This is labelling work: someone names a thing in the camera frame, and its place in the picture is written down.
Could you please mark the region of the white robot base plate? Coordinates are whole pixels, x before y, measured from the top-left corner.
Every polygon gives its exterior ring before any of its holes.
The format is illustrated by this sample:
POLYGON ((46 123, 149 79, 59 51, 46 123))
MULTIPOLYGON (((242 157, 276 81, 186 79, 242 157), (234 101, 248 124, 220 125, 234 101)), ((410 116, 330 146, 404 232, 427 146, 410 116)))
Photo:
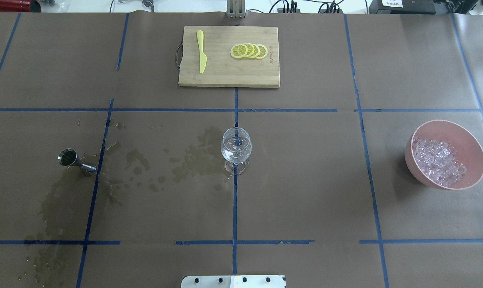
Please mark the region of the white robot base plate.
POLYGON ((282 275, 209 275, 187 276, 181 288, 286 288, 282 275))

